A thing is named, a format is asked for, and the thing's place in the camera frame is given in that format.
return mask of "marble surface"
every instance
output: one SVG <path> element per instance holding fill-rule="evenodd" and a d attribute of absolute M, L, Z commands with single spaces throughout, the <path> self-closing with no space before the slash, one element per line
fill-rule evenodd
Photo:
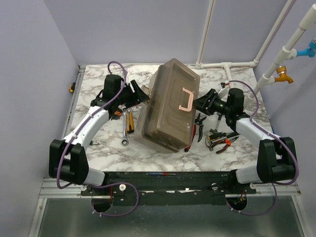
<path fill-rule="evenodd" d="M 159 65 L 126 65 L 128 81 L 135 79 L 139 85 L 149 83 L 151 76 Z M 113 73 L 122 76 L 118 66 L 111 66 Z M 201 77 L 199 96 L 204 95 L 211 88 L 219 90 L 219 82 L 227 77 L 223 69 L 196 70 L 189 66 Z M 72 129 L 83 119 L 88 111 L 91 100 L 103 89 L 104 78 L 108 74 L 106 65 L 87 66 L 84 74 L 79 99 L 76 105 Z M 232 78 L 241 80 L 254 87 L 255 77 L 252 68 L 232 68 Z M 248 91 L 247 88 L 234 82 L 232 85 Z M 260 109 L 255 120 L 265 129 L 271 131 L 271 126 L 259 95 Z M 139 116 L 141 105 L 133 107 L 135 126 Z M 250 115 L 255 105 L 250 106 L 246 112 Z M 211 128 L 215 128 L 217 115 L 209 116 L 204 122 L 203 139 L 198 143 L 195 136 L 192 147 L 188 153 L 180 151 L 175 154 L 161 154 L 151 148 L 133 140 L 133 134 L 128 135 L 129 145 L 123 147 L 120 142 L 122 138 L 122 117 L 120 120 L 112 120 L 106 123 L 96 134 L 93 141 L 99 145 L 90 146 L 87 151 L 89 166 L 102 171 L 229 171 L 256 164 L 258 149 L 251 145 L 250 141 L 240 136 L 232 143 L 224 153 L 215 154 L 222 146 L 217 146 L 210 152 L 206 147 L 204 138 Z M 221 120 L 219 131 L 231 132 L 226 125 L 225 118 Z"/>

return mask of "white pipe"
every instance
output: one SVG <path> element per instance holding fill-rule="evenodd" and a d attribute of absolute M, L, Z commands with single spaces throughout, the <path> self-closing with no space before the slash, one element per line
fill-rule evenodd
<path fill-rule="evenodd" d="M 223 63 L 201 63 L 199 69 L 203 68 L 224 68 L 224 65 L 231 67 L 255 67 L 256 63 L 254 62 L 241 62 L 241 63 L 232 63 L 232 62 L 223 62 Z"/>
<path fill-rule="evenodd" d="M 266 51 L 266 49 L 267 49 L 268 45 L 270 44 L 273 36 L 277 32 L 279 26 L 281 25 L 282 21 L 284 20 L 286 14 L 288 13 L 288 11 L 289 11 L 290 7 L 292 6 L 292 4 L 294 3 L 294 1 L 295 0 L 287 0 L 286 4 L 284 5 L 284 8 L 282 9 L 280 15 L 276 19 L 276 22 L 272 26 L 272 29 L 270 30 L 266 40 L 264 41 L 263 45 L 261 46 L 261 49 L 259 50 L 256 58 L 254 59 L 255 62 L 259 62 L 260 61 L 260 58 L 262 57 L 262 55 Z"/>
<path fill-rule="evenodd" d="M 276 58 L 274 59 L 274 62 L 270 65 L 268 70 L 260 77 L 260 79 L 257 82 L 257 85 L 255 87 L 256 93 L 267 85 L 271 75 L 273 72 L 278 68 L 278 66 L 283 63 L 286 59 L 291 57 L 291 50 L 296 44 L 296 42 L 300 39 L 300 37 L 303 35 L 305 30 L 311 28 L 313 24 L 316 22 L 316 4 L 314 4 L 309 11 L 305 14 L 303 19 L 301 20 L 299 27 L 294 32 L 292 37 L 288 40 L 285 46 L 282 47 L 282 49 L 278 52 L 276 55 Z M 254 95 L 251 93 L 244 102 L 244 107 L 247 107 L 252 101 L 253 101 Z"/>
<path fill-rule="evenodd" d="M 209 29 L 211 19 L 212 19 L 214 6 L 215 6 L 215 0 L 210 0 L 209 5 L 208 5 L 208 10 L 207 10 L 207 16 L 206 16 L 206 21 L 205 21 L 205 25 L 204 25 L 203 35 L 202 35 L 202 41 L 201 41 L 201 45 L 199 47 L 197 64 L 201 64 L 201 61 L 202 61 L 203 51 L 204 51 L 204 47 L 205 47 L 206 38 L 208 35 L 208 29 Z"/>
<path fill-rule="evenodd" d="M 232 80 L 232 74 L 231 74 L 231 70 L 230 67 L 228 65 L 224 65 L 224 69 L 227 75 L 227 80 Z"/>

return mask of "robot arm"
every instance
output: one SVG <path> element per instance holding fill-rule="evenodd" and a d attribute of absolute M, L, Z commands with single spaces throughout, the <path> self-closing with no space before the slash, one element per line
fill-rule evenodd
<path fill-rule="evenodd" d="M 233 182 L 240 184 L 263 182 L 270 183 L 293 179 L 295 165 L 286 149 L 274 137 L 279 138 L 296 158 L 294 141 L 289 137 L 279 137 L 275 134 L 268 136 L 251 122 L 250 116 L 243 111 L 244 94 L 241 89 L 229 90 L 227 102 L 220 99 L 214 89 L 206 95 L 194 100 L 197 110 L 212 115 L 215 112 L 225 116 L 226 124 L 234 131 L 247 138 L 259 148 L 257 165 L 233 170 Z"/>
<path fill-rule="evenodd" d="M 123 79 L 118 75 L 107 75 L 104 82 L 104 89 L 91 101 L 91 107 L 84 119 L 63 140 L 55 139 L 50 144 L 49 175 L 51 177 L 57 177 L 58 165 L 62 153 L 66 148 L 66 145 L 72 140 L 66 152 L 66 154 L 70 154 L 70 159 L 65 158 L 63 160 L 60 179 L 79 185 L 89 184 L 101 186 L 103 184 L 105 173 L 100 170 L 92 169 L 88 165 L 85 151 L 89 146 L 89 143 L 120 105 L 130 108 L 149 100 L 148 95 L 139 88 L 135 80 L 132 80 L 130 83 L 134 91 L 129 84 L 124 85 L 122 93 L 115 101 L 94 114 L 95 111 L 99 110 L 100 107 L 105 105 L 117 94 L 121 88 L 122 81 Z"/>

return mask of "pliers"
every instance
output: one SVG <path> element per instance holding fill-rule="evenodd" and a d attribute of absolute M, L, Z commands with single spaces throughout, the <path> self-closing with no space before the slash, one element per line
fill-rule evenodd
<path fill-rule="evenodd" d="M 194 124 L 192 142 L 193 142 L 194 136 L 196 135 L 196 131 L 197 131 L 197 125 Z M 189 145 L 188 147 L 186 147 L 186 148 L 184 149 L 184 152 L 188 152 L 189 149 L 191 148 L 191 146 L 192 146 L 192 143 L 191 143 L 191 145 Z"/>
<path fill-rule="evenodd" d="M 237 140 L 238 137 L 234 137 L 232 139 L 224 139 L 224 140 L 221 140 L 219 141 L 218 143 L 215 143 L 214 146 L 218 145 L 218 144 L 221 144 L 221 143 L 226 143 L 226 145 L 219 151 L 216 152 L 216 154 L 221 154 L 223 153 L 228 147 L 230 147 L 232 145 L 232 142 L 234 142 L 235 140 Z"/>
<path fill-rule="evenodd" d="M 201 117 L 201 113 L 198 114 L 197 118 L 194 120 L 194 123 L 196 125 L 198 125 L 198 140 L 197 142 L 199 142 L 201 139 L 202 139 L 202 136 L 203 136 L 203 121 L 206 119 L 206 116 L 203 117 L 203 118 L 200 118 Z"/>

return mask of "toolbox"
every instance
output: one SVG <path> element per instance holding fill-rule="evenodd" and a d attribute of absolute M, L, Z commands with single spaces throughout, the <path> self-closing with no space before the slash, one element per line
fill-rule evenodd
<path fill-rule="evenodd" d="M 177 59 L 159 66 L 151 77 L 134 139 L 162 153 L 175 153 L 192 142 L 200 77 Z"/>

